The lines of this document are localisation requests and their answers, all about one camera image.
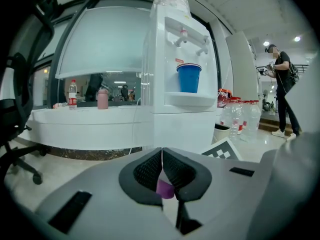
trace black pants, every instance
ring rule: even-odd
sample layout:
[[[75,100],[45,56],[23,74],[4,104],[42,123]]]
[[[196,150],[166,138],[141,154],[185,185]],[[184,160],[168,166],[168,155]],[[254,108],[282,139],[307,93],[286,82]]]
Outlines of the black pants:
[[[280,130],[283,132],[286,128],[286,112],[288,112],[293,133],[298,136],[300,126],[294,112],[288,105],[284,95],[277,95],[277,98]]]

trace chair wheel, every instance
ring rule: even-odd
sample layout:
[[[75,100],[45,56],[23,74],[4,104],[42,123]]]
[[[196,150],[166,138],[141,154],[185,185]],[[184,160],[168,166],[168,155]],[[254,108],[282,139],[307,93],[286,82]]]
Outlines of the chair wheel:
[[[39,150],[40,156],[45,156],[49,152],[49,148],[47,146],[43,146],[42,149]]]
[[[36,185],[40,185],[42,183],[42,177],[40,174],[34,174],[32,177],[32,181]]]

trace office chair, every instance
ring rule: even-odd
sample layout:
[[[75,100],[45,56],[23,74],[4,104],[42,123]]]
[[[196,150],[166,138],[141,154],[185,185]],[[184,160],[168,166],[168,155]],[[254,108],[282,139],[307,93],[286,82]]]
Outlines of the office chair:
[[[16,138],[24,130],[33,109],[30,77],[34,74],[34,65],[42,51],[47,47],[54,35],[51,17],[58,7],[57,0],[32,0],[23,8],[26,17],[16,33],[7,56],[6,68],[14,70],[14,98],[0,100],[0,125],[5,134],[0,138],[0,147],[4,145],[6,154],[0,157],[0,177],[4,180],[11,164],[19,166],[33,174],[33,182],[42,183],[41,174],[20,157],[34,151],[40,151],[44,156],[47,150],[44,145],[34,145],[25,148],[11,149],[9,141]]]

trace purple object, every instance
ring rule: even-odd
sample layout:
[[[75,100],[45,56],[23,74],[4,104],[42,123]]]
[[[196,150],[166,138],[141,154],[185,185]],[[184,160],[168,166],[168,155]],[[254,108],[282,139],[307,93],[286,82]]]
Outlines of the purple object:
[[[163,180],[158,179],[156,193],[159,194],[163,199],[171,199],[175,196],[175,188]]]
[[[106,110],[109,107],[108,103],[108,90],[101,89],[98,92],[98,110]]]

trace white sneakers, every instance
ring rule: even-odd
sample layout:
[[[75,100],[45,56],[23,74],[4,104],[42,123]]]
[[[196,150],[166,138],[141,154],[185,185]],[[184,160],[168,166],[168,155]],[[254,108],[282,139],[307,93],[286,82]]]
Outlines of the white sneakers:
[[[285,137],[285,132],[282,132],[280,129],[278,129],[277,131],[273,131],[271,132],[272,135],[274,136],[278,136],[281,138]],[[294,140],[297,137],[297,135],[295,133],[291,133],[290,137],[286,139],[287,142]]]
[[[277,131],[271,132],[271,134],[274,135],[274,136],[281,137],[281,138],[285,137],[285,132],[281,131],[280,129],[278,129]]]
[[[297,137],[295,133],[291,133],[290,137],[286,139],[287,142],[294,140]]]

